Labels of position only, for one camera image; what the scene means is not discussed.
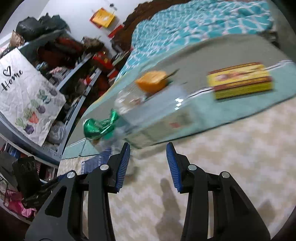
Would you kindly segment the clear plastic bottle green label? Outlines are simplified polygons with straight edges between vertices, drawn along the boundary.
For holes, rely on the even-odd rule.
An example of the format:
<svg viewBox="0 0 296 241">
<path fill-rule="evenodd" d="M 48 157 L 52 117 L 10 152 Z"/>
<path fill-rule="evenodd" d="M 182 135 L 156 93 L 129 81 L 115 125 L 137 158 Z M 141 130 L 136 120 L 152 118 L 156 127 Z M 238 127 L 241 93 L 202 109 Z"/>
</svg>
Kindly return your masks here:
<svg viewBox="0 0 296 241">
<path fill-rule="evenodd" d="M 140 96 L 136 91 L 119 94 L 115 100 L 119 119 L 113 132 L 92 141 L 98 151 L 127 141 L 141 149 L 157 143 L 191 135 L 198 123 L 194 105 L 181 85 L 163 90 L 132 105 Z"/>
</svg>

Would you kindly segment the white home tote bag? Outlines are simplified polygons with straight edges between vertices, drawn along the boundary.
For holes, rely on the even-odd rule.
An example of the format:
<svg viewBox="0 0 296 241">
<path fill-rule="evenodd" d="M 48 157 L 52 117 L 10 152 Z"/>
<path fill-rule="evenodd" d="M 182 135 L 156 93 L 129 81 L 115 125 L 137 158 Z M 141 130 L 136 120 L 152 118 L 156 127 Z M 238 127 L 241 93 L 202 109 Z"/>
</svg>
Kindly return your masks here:
<svg viewBox="0 0 296 241">
<path fill-rule="evenodd" d="M 18 49 L 1 58 L 1 113 L 42 146 L 66 99 Z"/>
</svg>

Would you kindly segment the teal patterned quilt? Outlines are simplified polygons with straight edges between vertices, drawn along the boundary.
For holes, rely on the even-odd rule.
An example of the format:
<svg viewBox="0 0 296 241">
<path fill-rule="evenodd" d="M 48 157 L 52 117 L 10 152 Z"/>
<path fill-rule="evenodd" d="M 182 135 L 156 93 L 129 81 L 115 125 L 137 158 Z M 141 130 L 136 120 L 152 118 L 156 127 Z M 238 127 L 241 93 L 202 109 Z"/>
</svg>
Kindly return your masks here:
<svg viewBox="0 0 296 241">
<path fill-rule="evenodd" d="M 267 1 L 190 1 L 171 6 L 136 25 L 132 52 L 117 79 L 172 49 L 228 34 L 258 34 L 273 26 Z"/>
</svg>

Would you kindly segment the teal grey bed sheet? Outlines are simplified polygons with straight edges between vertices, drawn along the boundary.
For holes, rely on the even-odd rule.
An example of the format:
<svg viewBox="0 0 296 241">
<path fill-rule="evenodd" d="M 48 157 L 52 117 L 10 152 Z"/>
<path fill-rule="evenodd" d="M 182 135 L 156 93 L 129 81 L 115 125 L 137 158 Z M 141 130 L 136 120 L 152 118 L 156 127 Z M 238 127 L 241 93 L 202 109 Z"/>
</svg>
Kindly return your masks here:
<svg viewBox="0 0 296 241">
<path fill-rule="evenodd" d="M 215 101 L 207 86 L 207 74 L 223 67 L 258 61 L 274 80 L 274 90 L 266 93 Z M 170 134 L 160 142 L 200 133 L 241 118 L 295 96 L 295 63 L 280 49 L 258 35 L 232 34 L 178 47 L 152 57 L 126 72 L 83 114 L 83 119 L 107 117 L 118 93 L 131 89 L 134 80 L 147 70 L 175 70 L 170 89 L 193 107 L 197 119 L 183 131 Z"/>
</svg>

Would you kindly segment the yellow red flat box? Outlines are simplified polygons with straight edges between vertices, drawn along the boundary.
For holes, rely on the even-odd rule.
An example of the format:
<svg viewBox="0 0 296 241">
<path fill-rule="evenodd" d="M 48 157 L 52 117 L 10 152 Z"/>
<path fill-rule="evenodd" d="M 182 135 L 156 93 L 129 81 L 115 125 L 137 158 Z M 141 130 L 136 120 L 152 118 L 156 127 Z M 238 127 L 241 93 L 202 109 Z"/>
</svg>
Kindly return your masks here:
<svg viewBox="0 0 296 241">
<path fill-rule="evenodd" d="M 207 81 L 217 100 L 273 90 L 273 79 L 260 62 L 211 71 Z"/>
</svg>

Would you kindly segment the crushed green soda can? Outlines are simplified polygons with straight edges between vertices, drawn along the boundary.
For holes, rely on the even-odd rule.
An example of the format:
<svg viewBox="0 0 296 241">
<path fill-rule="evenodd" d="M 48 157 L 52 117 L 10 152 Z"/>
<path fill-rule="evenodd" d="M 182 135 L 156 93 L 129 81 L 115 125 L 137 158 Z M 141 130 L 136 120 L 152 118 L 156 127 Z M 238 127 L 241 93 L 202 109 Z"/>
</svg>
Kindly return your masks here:
<svg viewBox="0 0 296 241">
<path fill-rule="evenodd" d="M 100 139 L 114 131 L 118 119 L 119 115 L 114 109 L 110 111 L 109 118 L 107 119 L 86 119 L 83 122 L 83 133 L 90 140 Z"/>
</svg>

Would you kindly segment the grey metal shelf rack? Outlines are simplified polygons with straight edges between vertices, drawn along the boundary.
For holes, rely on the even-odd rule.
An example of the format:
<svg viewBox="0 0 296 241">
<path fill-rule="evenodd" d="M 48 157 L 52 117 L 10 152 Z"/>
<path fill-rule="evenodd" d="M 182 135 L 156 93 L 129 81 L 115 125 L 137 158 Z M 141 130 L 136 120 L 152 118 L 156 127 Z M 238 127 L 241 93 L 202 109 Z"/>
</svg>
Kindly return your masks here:
<svg viewBox="0 0 296 241">
<path fill-rule="evenodd" d="M 1 206 L 24 222 L 9 188 L 16 188 L 12 162 L 30 157 L 39 179 L 57 175 L 66 145 L 101 70 L 68 31 L 55 30 L 1 58 Z"/>
</svg>

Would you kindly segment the black bag on shelf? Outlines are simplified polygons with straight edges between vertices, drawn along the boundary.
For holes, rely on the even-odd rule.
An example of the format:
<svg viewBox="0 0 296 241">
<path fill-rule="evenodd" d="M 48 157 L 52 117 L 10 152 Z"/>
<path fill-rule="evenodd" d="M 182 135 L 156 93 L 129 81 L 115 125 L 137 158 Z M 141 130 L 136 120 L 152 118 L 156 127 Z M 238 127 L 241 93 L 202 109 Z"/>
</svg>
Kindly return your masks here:
<svg viewBox="0 0 296 241">
<path fill-rule="evenodd" d="M 27 17 L 18 23 L 15 32 L 29 42 L 43 35 L 46 30 L 36 18 Z"/>
</svg>

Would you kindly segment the yellow wall calendar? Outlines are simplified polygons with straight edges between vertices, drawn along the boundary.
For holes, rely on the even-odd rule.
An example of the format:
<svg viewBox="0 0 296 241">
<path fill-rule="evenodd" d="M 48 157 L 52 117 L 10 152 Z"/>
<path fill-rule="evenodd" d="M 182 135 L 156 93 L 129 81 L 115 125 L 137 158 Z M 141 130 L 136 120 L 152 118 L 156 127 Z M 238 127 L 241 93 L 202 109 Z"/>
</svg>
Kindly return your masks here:
<svg viewBox="0 0 296 241">
<path fill-rule="evenodd" d="M 97 28 L 108 28 L 114 21 L 114 13 L 108 12 L 104 8 L 100 8 L 90 18 L 90 22 L 93 23 Z"/>
</svg>

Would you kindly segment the orange peel half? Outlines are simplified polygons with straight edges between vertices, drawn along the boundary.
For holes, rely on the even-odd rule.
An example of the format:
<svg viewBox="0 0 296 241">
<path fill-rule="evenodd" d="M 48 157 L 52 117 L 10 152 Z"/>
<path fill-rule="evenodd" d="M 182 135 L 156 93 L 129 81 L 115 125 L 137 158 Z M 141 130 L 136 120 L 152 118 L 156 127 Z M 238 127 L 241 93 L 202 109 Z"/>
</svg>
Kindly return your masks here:
<svg viewBox="0 0 296 241">
<path fill-rule="evenodd" d="M 143 92 L 153 95 L 170 84 L 169 78 L 175 75 L 178 69 L 168 74 L 165 71 L 153 70 L 144 73 L 140 78 L 138 78 L 135 83 L 137 87 Z"/>
</svg>

